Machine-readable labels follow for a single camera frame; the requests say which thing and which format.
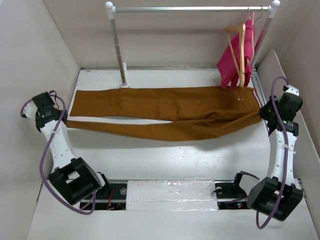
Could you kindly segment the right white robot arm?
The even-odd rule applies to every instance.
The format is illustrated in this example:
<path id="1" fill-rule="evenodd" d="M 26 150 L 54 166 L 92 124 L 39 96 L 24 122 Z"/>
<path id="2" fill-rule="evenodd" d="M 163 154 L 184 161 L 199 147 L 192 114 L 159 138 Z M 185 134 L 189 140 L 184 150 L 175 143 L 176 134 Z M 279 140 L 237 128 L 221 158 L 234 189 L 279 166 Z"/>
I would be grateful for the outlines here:
<path id="1" fill-rule="evenodd" d="M 279 97 L 270 97 L 260 109 L 260 117 L 267 122 L 270 143 L 267 174 L 247 197 L 233 200 L 233 204 L 246 202 L 249 209 L 282 222 L 301 202 L 303 192 L 295 185 L 293 162 L 299 135 L 294 118 L 302 105 L 299 91 L 290 88 Z"/>

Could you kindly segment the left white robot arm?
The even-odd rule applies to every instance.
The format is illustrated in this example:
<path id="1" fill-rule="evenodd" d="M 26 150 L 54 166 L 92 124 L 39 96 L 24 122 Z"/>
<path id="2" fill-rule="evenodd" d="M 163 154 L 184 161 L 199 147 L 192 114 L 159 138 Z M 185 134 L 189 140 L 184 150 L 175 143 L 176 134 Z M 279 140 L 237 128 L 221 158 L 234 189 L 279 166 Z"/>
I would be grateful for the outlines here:
<path id="1" fill-rule="evenodd" d="M 100 181 L 95 171 L 81 157 L 76 157 L 68 137 L 66 109 L 55 107 L 52 92 L 32 98 L 36 106 L 35 126 L 47 140 L 46 149 L 53 159 L 53 172 L 45 176 L 55 190 L 71 206 L 96 194 L 108 198 L 112 187 L 104 174 Z"/>

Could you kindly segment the brown trousers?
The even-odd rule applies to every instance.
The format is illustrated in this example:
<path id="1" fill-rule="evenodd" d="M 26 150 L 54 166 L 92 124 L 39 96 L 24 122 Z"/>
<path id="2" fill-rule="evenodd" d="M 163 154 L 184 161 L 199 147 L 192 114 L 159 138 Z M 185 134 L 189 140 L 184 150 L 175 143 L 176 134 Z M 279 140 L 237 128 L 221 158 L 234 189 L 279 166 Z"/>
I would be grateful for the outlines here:
<path id="1" fill-rule="evenodd" d="M 219 138 L 260 122 L 261 103 L 251 87 L 118 88 L 78 90 L 67 126 L 167 142 Z M 76 121 L 126 117 L 152 124 Z"/>

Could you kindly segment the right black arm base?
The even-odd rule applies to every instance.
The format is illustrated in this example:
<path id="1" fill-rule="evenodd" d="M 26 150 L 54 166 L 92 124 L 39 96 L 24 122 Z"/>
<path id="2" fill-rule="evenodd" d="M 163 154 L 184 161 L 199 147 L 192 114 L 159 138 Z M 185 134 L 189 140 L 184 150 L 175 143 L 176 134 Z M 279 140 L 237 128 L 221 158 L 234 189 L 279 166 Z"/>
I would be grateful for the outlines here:
<path id="1" fill-rule="evenodd" d="M 247 200 L 248 194 L 241 187 L 243 177 L 254 179 L 259 182 L 260 178 L 252 173 L 240 171 L 235 174 L 233 180 L 215 180 L 215 189 L 211 193 L 212 197 L 216 197 L 218 210 L 248 210 Z"/>

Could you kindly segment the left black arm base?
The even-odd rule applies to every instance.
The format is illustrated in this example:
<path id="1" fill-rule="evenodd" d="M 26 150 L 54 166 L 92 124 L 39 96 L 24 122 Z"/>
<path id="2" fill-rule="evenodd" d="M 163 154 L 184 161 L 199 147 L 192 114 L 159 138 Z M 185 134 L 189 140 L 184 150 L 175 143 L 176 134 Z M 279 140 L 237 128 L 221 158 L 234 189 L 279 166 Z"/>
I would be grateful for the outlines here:
<path id="1" fill-rule="evenodd" d="M 122 211 L 127 203 L 127 180 L 109 180 L 110 189 L 103 188 L 96 194 L 95 211 Z"/>

